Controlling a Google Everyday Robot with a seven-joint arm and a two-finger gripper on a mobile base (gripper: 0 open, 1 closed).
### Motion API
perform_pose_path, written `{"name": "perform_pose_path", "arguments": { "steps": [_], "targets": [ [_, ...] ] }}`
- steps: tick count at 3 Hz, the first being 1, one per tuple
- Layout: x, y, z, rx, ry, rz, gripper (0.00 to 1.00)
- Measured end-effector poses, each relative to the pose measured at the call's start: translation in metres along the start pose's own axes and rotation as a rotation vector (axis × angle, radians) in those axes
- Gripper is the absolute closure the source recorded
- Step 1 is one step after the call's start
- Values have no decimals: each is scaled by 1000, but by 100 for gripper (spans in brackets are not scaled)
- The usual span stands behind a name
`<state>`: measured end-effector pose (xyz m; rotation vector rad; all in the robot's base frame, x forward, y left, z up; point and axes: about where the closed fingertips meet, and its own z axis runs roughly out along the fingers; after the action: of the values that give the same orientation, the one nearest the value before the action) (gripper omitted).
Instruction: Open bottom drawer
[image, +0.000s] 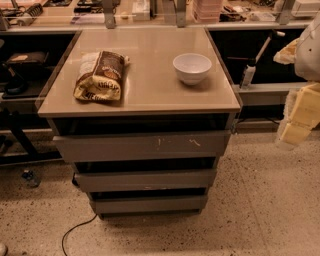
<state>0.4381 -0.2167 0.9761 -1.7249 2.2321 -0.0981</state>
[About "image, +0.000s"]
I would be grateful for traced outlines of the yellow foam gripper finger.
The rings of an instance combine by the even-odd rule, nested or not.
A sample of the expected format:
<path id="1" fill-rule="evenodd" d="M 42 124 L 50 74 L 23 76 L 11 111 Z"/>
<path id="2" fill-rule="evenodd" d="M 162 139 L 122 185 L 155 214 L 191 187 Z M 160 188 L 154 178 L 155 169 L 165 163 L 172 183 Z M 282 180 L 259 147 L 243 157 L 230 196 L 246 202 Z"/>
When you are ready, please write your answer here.
<path id="1" fill-rule="evenodd" d="M 280 149 L 293 150 L 320 123 L 320 83 L 291 90 L 283 114 L 275 143 Z"/>

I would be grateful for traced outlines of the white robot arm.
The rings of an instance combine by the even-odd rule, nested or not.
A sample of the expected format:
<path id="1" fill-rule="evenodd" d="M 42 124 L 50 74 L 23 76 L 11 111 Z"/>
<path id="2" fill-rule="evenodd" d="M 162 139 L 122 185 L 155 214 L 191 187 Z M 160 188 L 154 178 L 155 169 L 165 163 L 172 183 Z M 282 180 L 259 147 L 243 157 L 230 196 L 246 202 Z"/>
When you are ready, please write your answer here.
<path id="1" fill-rule="evenodd" d="M 320 123 L 320 14 L 299 38 L 278 51 L 273 60 L 293 64 L 295 74 L 307 81 L 301 89 L 289 91 L 277 130 L 276 145 L 292 150 Z"/>

